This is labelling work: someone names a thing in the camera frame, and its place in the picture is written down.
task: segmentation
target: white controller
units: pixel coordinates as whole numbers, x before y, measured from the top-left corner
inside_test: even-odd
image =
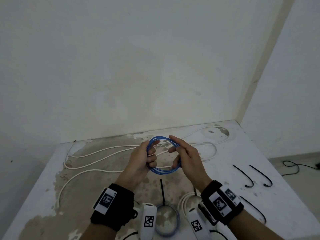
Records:
[[[190,209],[187,218],[198,240],[212,240],[209,227],[207,226],[208,220],[199,208]]]
[[[151,240],[155,232],[157,207],[150,203],[142,203],[140,209],[134,207],[138,212],[140,219],[140,227],[138,230],[138,238],[140,240]]]

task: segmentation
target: floor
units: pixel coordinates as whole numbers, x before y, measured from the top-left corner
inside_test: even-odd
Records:
[[[320,163],[319,157],[309,159],[286,158],[286,160],[293,161],[296,164],[305,164],[313,167],[315,167],[315,164]],[[272,160],[271,163],[280,174],[294,173],[297,170],[296,166],[284,166],[282,164],[282,160]],[[300,172],[298,174],[286,175],[284,176],[284,179],[320,222],[320,170],[314,170],[308,167],[300,166]],[[304,239],[320,239],[320,236]]]

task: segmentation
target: left hand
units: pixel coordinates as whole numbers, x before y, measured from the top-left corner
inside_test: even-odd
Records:
[[[154,141],[152,145],[157,145],[160,141]],[[130,155],[130,160],[123,170],[123,172],[119,175],[116,180],[116,184],[120,185],[130,191],[134,191],[134,189],[144,180],[147,173],[149,172],[146,163],[149,163],[151,168],[157,166],[157,156],[154,154],[156,149],[151,146],[148,155],[146,154],[146,148],[149,144],[149,141],[144,141],[141,145],[137,146]]]

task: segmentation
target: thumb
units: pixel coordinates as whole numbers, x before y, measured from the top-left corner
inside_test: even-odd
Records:
[[[184,149],[183,147],[181,147],[181,146],[176,147],[176,151],[179,153],[181,160],[189,158],[189,156],[186,152],[186,149]]]

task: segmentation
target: wrist strap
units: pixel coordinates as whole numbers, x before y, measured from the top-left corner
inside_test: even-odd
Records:
[[[227,186],[215,180],[203,190],[201,197],[210,214],[224,225],[244,208],[240,199]]]
[[[134,193],[117,184],[111,184],[102,191],[94,204],[90,220],[119,231],[130,219],[137,217],[134,210]]]

